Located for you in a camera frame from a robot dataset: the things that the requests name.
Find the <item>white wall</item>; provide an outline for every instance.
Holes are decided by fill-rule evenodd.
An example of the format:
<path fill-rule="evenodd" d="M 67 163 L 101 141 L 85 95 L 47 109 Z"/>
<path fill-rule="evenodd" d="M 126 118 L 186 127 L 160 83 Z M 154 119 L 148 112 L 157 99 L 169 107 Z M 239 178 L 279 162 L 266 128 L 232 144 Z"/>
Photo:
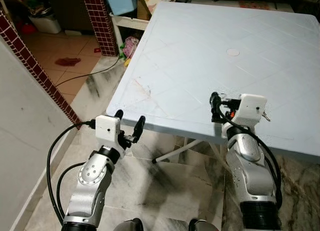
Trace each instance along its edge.
<path fill-rule="evenodd" d="M 71 122 L 0 39 L 0 229 L 8 231 Z"/>

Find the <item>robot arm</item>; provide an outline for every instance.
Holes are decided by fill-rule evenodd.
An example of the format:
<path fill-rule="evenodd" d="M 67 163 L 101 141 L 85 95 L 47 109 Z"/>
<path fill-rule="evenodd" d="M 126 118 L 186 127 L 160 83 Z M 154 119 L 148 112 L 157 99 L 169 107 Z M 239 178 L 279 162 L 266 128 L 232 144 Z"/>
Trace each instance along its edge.
<path fill-rule="evenodd" d="M 92 152 L 78 172 L 77 185 L 63 219 L 62 231 L 97 230 L 115 164 L 124 157 L 125 149 L 139 140 L 145 124 L 145 117 L 141 116 L 133 135 L 126 136 L 120 130 L 122 116 L 123 112 L 119 110 L 115 117 L 100 115 L 95 119 L 95 135 L 101 148 Z M 131 221 L 123 225 L 140 225 Z"/>
<path fill-rule="evenodd" d="M 214 92 L 210 97 L 212 122 L 223 123 L 222 135 L 228 140 L 226 161 L 240 202 L 243 225 L 249 230 L 280 230 L 277 202 L 280 206 L 281 193 L 276 185 L 279 180 L 274 180 L 270 162 L 257 142 L 260 139 L 254 135 L 261 117 L 270 120 L 265 113 L 266 103 L 265 97 L 251 94 L 221 100 Z M 223 115 L 220 105 L 230 111 Z"/>

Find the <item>red brick tile column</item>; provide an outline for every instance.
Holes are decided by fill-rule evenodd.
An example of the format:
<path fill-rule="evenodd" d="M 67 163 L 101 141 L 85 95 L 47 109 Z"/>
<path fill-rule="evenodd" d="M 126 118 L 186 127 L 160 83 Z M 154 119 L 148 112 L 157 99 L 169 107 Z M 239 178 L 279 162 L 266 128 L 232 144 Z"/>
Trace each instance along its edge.
<path fill-rule="evenodd" d="M 35 80 L 41 85 L 41 87 L 47 92 L 53 101 L 60 107 L 65 115 L 70 119 L 72 123 L 79 123 L 80 119 L 67 103 L 65 98 L 56 88 L 51 79 L 47 76 L 44 69 L 37 62 L 30 50 L 26 47 L 16 30 L 9 23 L 7 17 L 0 10 L 0 35 L 4 41 L 12 49 L 13 53 L 19 58 L 22 64 L 35 78 Z"/>
<path fill-rule="evenodd" d="M 84 0 L 84 3 L 88 10 L 101 54 L 104 56 L 116 56 L 118 54 L 117 41 L 105 0 Z"/>

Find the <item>white plastic table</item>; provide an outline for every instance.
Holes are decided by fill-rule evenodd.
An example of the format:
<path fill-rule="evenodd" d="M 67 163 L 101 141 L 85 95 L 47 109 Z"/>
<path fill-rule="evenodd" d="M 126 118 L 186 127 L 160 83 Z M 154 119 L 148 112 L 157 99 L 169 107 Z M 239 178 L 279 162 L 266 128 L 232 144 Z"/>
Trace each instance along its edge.
<path fill-rule="evenodd" d="M 320 163 L 320 31 L 311 15 L 161 2 L 106 110 L 134 125 L 216 144 L 213 91 L 265 96 L 256 134 L 278 154 Z"/>

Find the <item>black cable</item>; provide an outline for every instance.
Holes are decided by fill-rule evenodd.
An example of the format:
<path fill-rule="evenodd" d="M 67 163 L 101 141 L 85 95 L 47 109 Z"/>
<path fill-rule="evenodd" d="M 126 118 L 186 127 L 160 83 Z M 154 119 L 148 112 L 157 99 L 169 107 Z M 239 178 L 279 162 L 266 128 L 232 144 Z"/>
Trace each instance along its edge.
<path fill-rule="evenodd" d="M 51 154 L 54 150 L 54 147 L 56 146 L 57 142 L 70 130 L 72 130 L 75 127 L 78 126 L 82 126 L 82 125 L 89 125 L 91 128 L 95 128 L 96 125 L 96 121 L 94 119 L 90 120 L 90 121 L 85 121 L 85 122 L 80 122 L 80 123 L 76 123 L 73 124 L 72 126 L 66 128 L 62 133 L 60 133 L 60 135 L 54 140 L 54 142 L 52 143 L 49 152 L 48 152 L 48 156 L 46 158 L 46 183 L 48 185 L 48 192 L 49 192 L 49 196 L 50 196 L 50 200 L 54 209 L 54 212 L 60 222 L 60 224 L 63 224 L 63 217 L 61 216 L 59 209 L 57 207 L 57 203 L 55 201 L 55 197 L 54 197 L 54 193 L 52 191 L 52 184 L 51 184 L 51 174 L 50 174 L 50 162 L 51 162 Z"/>
<path fill-rule="evenodd" d="M 253 132 L 251 132 L 250 130 L 242 127 L 241 125 L 238 125 L 236 124 L 235 122 L 232 122 L 230 119 L 228 119 L 221 111 L 220 109 L 220 105 L 221 103 L 217 103 L 217 110 L 220 114 L 220 116 L 225 120 L 227 121 L 229 124 L 231 124 L 232 126 L 235 126 L 237 127 L 238 129 L 240 129 L 241 131 L 243 131 L 244 133 L 250 135 L 252 138 L 254 138 L 258 144 L 260 144 L 263 149 L 268 153 L 268 155 L 270 156 L 272 162 L 273 162 L 273 165 L 274 165 L 274 168 L 275 168 L 275 171 L 274 171 L 274 168 L 272 167 L 271 165 L 271 162 L 266 159 L 266 162 L 269 166 L 269 169 L 270 169 L 270 172 L 271 172 L 271 175 L 274 179 L 274 182 L 275 182 L 275 187 L 276 187 L 276 191 L 275 191 L 275 198 L 276 198 L 276 204 L 277 204 L 277 207 L 278 209 L 280 209 L 281 205 L 282 205 L 282 193 L 281 193 L 281 172 L 280 172 L 280 168 L 279 168 L 279 165 L 278 165 L 278 162 L 274 156 L 274 154 L 271 152 L 271 150 L 269 149 L 269 147 L 258 137 L 256 136 Z"/>
<path fill-rule="evenodd" d="M 118 56 L 118 58 L 117 58 L 117 60 L 115 61 L 115 63 L 112 64 L 110 67 L 107 67 L 107 68 L 102 69 L 102 70 L 97 71 L 97 72 L 92 72 L 92 73 L 80 75 L 80 76 L 77 76 L 77 77 L 69 78 L 69 79 L 67 79 L 67 80 L 65 80 L 65 81 L 63 81 L 63 82 L 58 83 L 58 84 L 56 85 L 56 87 L 58 87 L 59 85 L 62 85 L 62 84 L 64 84 L 64 83 L 66 83 L 66 82 L 68 82 L 68 81 L 70 81 L 70 80 L 75 80 L 75 79 L 78 79 L 78 78 L 82 78 L 82 77 L 86 77 L 86 76 L 91 76 L 91 75 L 96 75 L 96 74 L 99 74 L 99 73 L 108 71 L 109 69 L 111 69 L 112 67 L 114 67 L 114 66 L 118 63 L 119 59 L 120 59 L 120 56 Z"/>
<path fill-rule="evenodd" d="M 56 185 L 56 203 L 58 205 L 60 215 L 62 217 L 65 216 L 65 212 L 64 212 L 64 209 L 62 208 L 62 204 L 61 204 L 61 200 L 60 200 L 60 187 L 61 187 L 62 180 L 63 180 L 64 176 L 66 175 L 66 173 L 68 173 L 70 170 L 72 170 L 73 168 L 76 168 L 78 166 L 84 165 L 84 164 L 85 164 L 84 162 L 80 162 L 80 163 L 76 163 L 74 165 L 71 165 L 70 167 L 65 169 L 59 177 L 58 183 Z"/>

